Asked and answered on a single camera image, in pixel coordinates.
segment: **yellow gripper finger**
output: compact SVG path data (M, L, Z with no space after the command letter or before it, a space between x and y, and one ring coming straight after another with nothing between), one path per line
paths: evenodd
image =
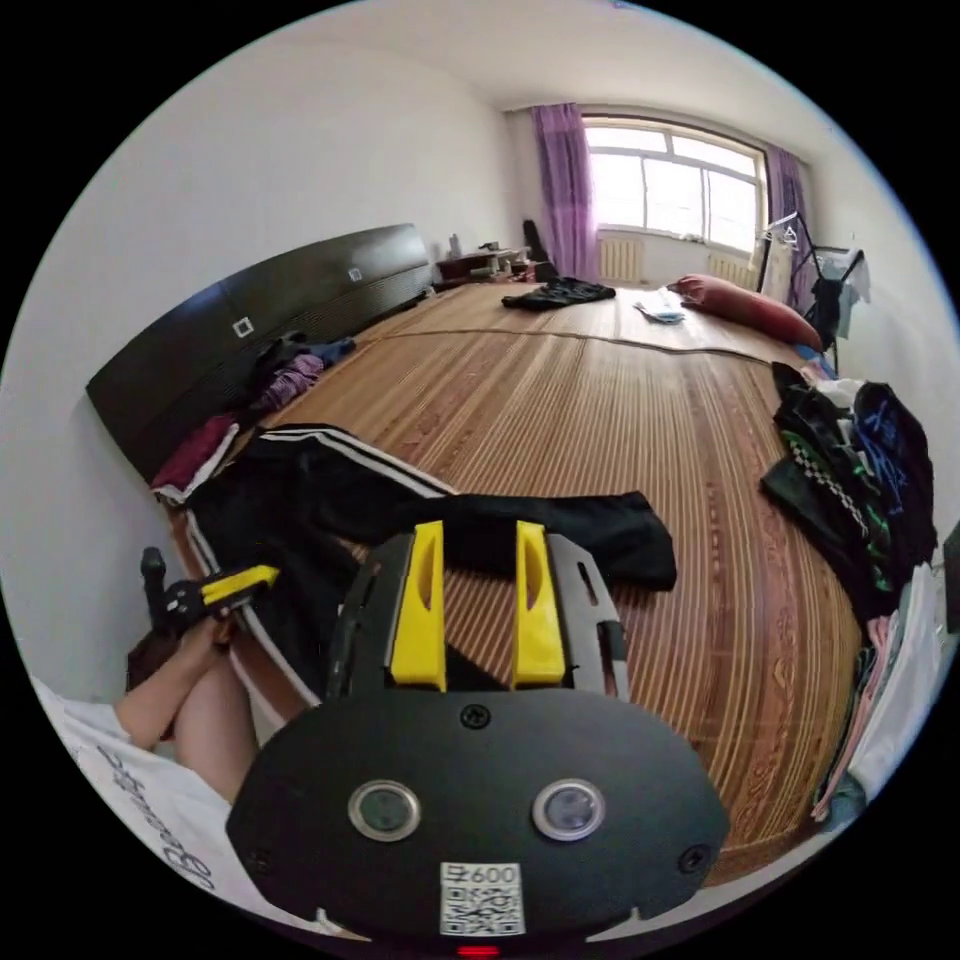
M231 574L203 586L201 588L203 602L206 606L212 607L222 600L229 599L235 593L240 593L242 590L247 590L257 584L263 583L271 587L279 573L280 571L276 567L268 567L264 564L241 570L239 573Z
M446 692L443 643L443 523L414 528L410 566L390 660L399 686L431 687Z
M517 524L517 610L513 689L559 686L566 673L547 538L540 524Z

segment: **sticker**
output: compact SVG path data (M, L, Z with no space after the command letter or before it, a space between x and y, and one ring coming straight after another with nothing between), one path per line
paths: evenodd
M511 937L525 933L519 863L441 863L440 933Z

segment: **glass window pane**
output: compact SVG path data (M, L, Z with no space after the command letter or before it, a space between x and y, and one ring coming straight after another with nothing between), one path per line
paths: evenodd
M643 161L622 154L594 154L593 214L597 223L643 226Z
M753 253L757 243L756 228L753 224L748 226L735 220L714 217L710 221L710 242Z
M647 226L669 233L703 234L700 169L666 160L645 160Z
M757 231L757 192L753 184L707 171L708 239L753 250Z
M744 173L750 177L757 175L757 165L753 157L737 153L736 150L727 150L724 147L704 143L702 140L691 140L688 137L674 137L673 150L678 157L702 160L704 163L712 163L715 167L726 167L728 170L736 170L737 173Z
M591 147L622 147L626 150L655 150L666 153L667 140L656 130L632 130L627 127L587 127Z

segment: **white stripe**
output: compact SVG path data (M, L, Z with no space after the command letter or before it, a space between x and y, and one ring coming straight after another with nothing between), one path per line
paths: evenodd
M210 544L207 543L203 534L200 532L200 527L197 524L197 518L194 516L193 511L187 510L186 514L188 533L187 540L194 548L193 552L197 556L197 560L199 561L200 565L204 568L204 572L207 574L207 576L209 576L218 571L220 569L220 565L217 563L216 556L214 555ZM247 628L260 642L260 645L263 647L263 649L267 651L270 659L273 660L280 672L290 681L297 693L303 697L307 703L307 706L317 706L320 703L320 698L300 679L300 677L297 676L290 664L287 663L283 654L274 645L273 640L270 639L270 634L267 633L266 628L263 626L260 618L256 615L250 604L244 604L240 608L239 613L244 623L246 623Z
M302 440L309 439L316 440L318 443L329 447L331 450L336 450L338 453L350 460L353 460L355 463L359 463L361 466L366 467L373 473L380 474L380 476L383 477L388 477L391 480L394 480L396 483L406 487L408 490L411 490L412 492L427 499L436 499L437 497L456 494L457 492L453 489L453 487L442 483L435 477L431 477L429 474L411 467L402 460L392 457L390 454L384 453L382 450L378 450L376 447L371 447L360 440L354 439L353 437L348 437L339 431L328 432L324 431L322 428L318 428L316 430L309 432L304 431L302 433L294 433L292 430L273 434L267 432L262 433L257 439L271 440L281 443L299 443ZM390 466L383 462L385 460L388 461Z
M397 457L392 456L389 453L385 453L383 450L378 449L377 447L371 446L368 443L364 443L362 440L358 440L356 437L352 436L349 433L346 433L343 430L340 430L336 427L297 427L292 430L277 430L274 433L274 436L270 436L273 431L267 431L262 434L266 439L277 439L282 440L286 439L284 434L287 436L295 436L298 438L302 437L314 437L321 442L327 443L327 441L335 441L338 444L345 444L347 446L353 447L358 453L366 453L368 456L375 458L378 461L388 461L398 470L402 470L404 473L408 474L411 478L419 479L435 487L438 490L443 491L447 494L455 494L457 491L453 487L448 486L440 480L437 480L436 477L430 476L428 473L424 473L422 470L418 470L416 467L410 466L409 463L406 463L403 460L400 460ZM379 467L379 470L384 469L382 462L376 463L374 469Z
M154 495L157 497L163 497L163 499L178 506L182 504L187 497L194 492L194 490L196 490L199 486L209 480L211 476L213 476L213 472L223 462L223 458L227 455L227 451L229 451L230 447L233 445L233 441L239 432L240 427L236 423L233 424L229 430L227 430L223 436L223 439L220 441L220 445L203 463L200 464L199 467L197 467L197 472L193 475L193 477L191 477L190 482L183 490L173 486L173 484L167 484L163 487L154 487Z

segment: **wooden headboard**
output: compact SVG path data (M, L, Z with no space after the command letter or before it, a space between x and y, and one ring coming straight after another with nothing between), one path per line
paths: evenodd
M420 299L433 268L413 224L321 240L194 294L87 384L117 446L148 482L184 438L230 410L270 341L353 336Z

